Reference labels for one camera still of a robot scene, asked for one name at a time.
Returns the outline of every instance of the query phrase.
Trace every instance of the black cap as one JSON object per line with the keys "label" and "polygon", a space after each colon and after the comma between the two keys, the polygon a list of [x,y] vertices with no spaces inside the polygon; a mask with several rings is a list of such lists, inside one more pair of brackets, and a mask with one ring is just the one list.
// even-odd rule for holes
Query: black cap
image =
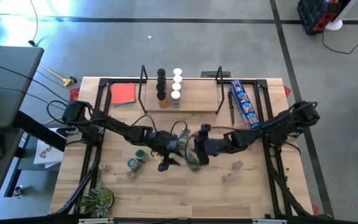
{"label": "black cap", "polygon": [[165,91],[165,84],[164,83],[158,83],[155,88],[157,91]]}
{"label": "black cap", "polygon": [[158,83],[165,83],[165,77],[163,77],[163,76],[157,77],[157,82]]}
{"label": "black cap", "polygon": [[157,70],[157,75],[158,76],[165,76],[165,69],[163,68],[160,68]]}
{"label": "black cap", "polygon": [[165,100],[165,92],[164,91],[158,91],[157,92],[157,99],[158,100]]}

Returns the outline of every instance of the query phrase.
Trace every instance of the blue cereal box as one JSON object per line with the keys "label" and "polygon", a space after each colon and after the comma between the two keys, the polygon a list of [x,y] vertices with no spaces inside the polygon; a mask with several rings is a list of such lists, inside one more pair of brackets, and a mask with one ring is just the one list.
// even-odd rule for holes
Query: blue cereal box
{"label": "blue cereal box", "polygon": [[258,116],[252,107],[252,104],[247,96],[246,90],[242,86],[240,80],[230,82],[230,91],[233,93],[234,101],[239,108],[240,114],[248,128],[254,128],[260,125]]}

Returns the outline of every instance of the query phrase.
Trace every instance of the wooden table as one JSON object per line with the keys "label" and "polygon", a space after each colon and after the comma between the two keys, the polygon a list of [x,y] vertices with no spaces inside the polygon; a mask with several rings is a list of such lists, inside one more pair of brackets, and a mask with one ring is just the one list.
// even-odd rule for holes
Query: wooden table
{"label": "wooden table", "polygon": [[[78,100],[94,104],[99,79],[100,77],[84,77]],[[281,79],[268,78],[267,83],[275,116],[288,108],[287,98]],[[247,85],[244,87],[256,109],[253,88]],[[224,90],[227,95],[228,86],[225,86]],[[100,108],[104,108],[104,97],[102,99]],[[262,104],[264,117],[267,118],[265,105]],[[110,106],[109,109],[110,116],[127,124],[133,123],[143,114],[139,102],[121,108]],[[202,123],[209,123],[212,126],[231,126],[227,99],[218,115],[213,112],[153,112],[149,115],[154,118],[157,129],[166,131],[169,131],[172,124],[178,120],[186,121],[191,132],[199,130]],[[234,110],[234,115],[236,120],[234,127],[243,128],[244,122],[237,109]],[[148,118],[142,119],[138,124],[152,125]],[[180,130],[180,125],[177,125],[174,132],[179,133]],[[226,132],[228,130],[214,129],[209,136],[222,138],[221,135]],[[290,139],[289,142],[296,144],[294,139]],[[103,182],[116,196],[116,202],[108,213],[109,217],[263,218],[267,213],[273,216],[272,198],[261,140],[237,154],[221,154],[218,157],[210,157],[209,166],[202,168],[199,172],[192,172],[186,166],[170,166],[169,170],[159,172],[157,171],[157,162],[150,158],[146,165],[138,171],[137,178],[129,180],[125,175],[128,170],[126,162],[134,157],[135,151],[140,148],[150,152],[147,147],[132,146],[122,136],[106,131],[101,160],[110,165],[110,170],[103,174]],[[288,145],[284,145],[282,149],[288,187],[305,210],[312,213],[299,152]],[[77,187],[84,153],[85,145],[81,143],[71,144],[66,148],[50,207],[51,212],[56,212],[61,208]],[[223,182],[222,175],[231,170],[232,162],[236,158],[240,158],[244,162],[244,166],[241,170],[233,171],[234,178],[231,181]],[[177,158],[177,160],[184,164],[183,159]],[[280,209],[284,212],[282,193],[278,187],[277,189]]]}

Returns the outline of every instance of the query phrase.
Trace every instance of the concrete floor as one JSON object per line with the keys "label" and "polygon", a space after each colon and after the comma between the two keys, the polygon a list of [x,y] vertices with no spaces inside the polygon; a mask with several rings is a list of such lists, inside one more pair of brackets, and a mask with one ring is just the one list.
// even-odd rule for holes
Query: concrete floor
{"label": "concrete floor", "polygon": [[[291,86],[269,0],[93,2],[34,0],[41,17],[35,41],[45,49],[42,64],[78,80],[83,76],[138,76],[142,64],[148,71],[180,67],[184,76],[198,77],[200,71],[214,70],[222,65],[233,77],[277,77]],[[281,19],[298,19],[297,0],[275,2]],[[32,39],[36,28],[33,15],[28,0],[1,0],[0,44],[28,46],[27,41]],[[81,22],[56,22],[45,16],[70,16]],[[347,16],[358,17],[358,2]],[[263,19],[273,22],[116,22],[111,18]],[[334,215],[337,219],[358,221],[358,49],[352,55],[336,54],[323,47],[321,35],[307,36],[300,25],[283,24],[282,27],[301,97],[319,103],[321,121],[311,128],[311,133]],[[358,44],[358,25],[345,25],[337,32],[327,31],[325,42],[334,49],[350,50]],[[35,78],[68,98],[67,89],[39,74]],[[34,84],[29,92],[48,101],[55,99]],[[294,101],[294,96],[290,96],[289,103]],[[44,122],[49,120],[44,107],[44,103],[26,97],[21,110]],[[303,138],[299,139],[299,145],[312,202],[322,210]],[[20,199],[0,197],[0,218],[47,214],[55,180],[53,174],[22,174],[19,183],[31,185],[35,190]]]}

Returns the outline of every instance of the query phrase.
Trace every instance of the potted plant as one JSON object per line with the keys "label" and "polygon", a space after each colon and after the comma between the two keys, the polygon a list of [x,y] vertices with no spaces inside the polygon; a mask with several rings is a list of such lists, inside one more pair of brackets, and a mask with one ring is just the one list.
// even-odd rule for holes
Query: potted plant
{"label": "potted plant", "polygon": [[84,213],[94,212],[96,217],[105,216],[114,203],[114,194],[110,189],[103,187],[101,172],[98,172],[96,187],[91,189],[88,195],[82,196],[80,207],[84,208]]}

